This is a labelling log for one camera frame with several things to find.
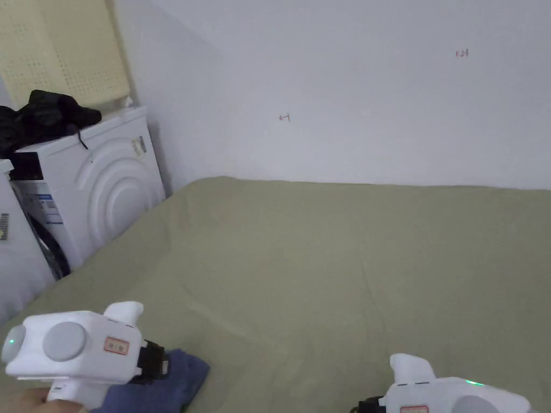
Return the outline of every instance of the controller label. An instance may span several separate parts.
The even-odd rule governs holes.
[[[105,339],[104,350],[109,353],[117,353],[126,356],[129,348],[130,343],[127,341],[114,339],[113,337],[107,337]]]
[[[400,413],[429,413],[428,406],[404,406],[400,408]]]

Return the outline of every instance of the white appliance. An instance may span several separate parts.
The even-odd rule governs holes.
[[[113,384],[152,383],[169,369],[164,348],[142,339],[143,305],[114,303],[92,311],[42,314],[11,329],[2,347],[6,374],[53,382],[47,400],[100,407]]]
[[[145,116],[144,107],[125,108],[82,130],[82,142],[68,136],[12,157],[25,210],[72,270],[165,199]]]
[[[360,402],[356,413],[535,413],[524,397],[471,380],[437,378],[420,357],[390,357],[394,384],[386,395]]]
[[[0,160],[0,325],[34,300],[54,278],[9,183],[12,163]]]

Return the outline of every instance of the green led light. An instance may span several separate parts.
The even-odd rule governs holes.
[[[477,383],[477,382],[471,382],[470,380],[465,380],[467,383],[469,384],[473,384],[475,386],[484,386],[485,384],[482,384],[482,383]]]

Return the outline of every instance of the blue towel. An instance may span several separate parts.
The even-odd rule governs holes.
[[[93,413],[179,413],[202,386],[210,369],[182,350],[167,352],[169,375],[152,384],[123,384],[109,388],[102,407]]]

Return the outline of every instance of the green bedsheet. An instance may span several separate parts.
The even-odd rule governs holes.
[[[551,192],[197,181],[2,336],[125,300],[145,338],[212,365],[190,413],[348,412],[384,394],[394,352],[551,411]]]

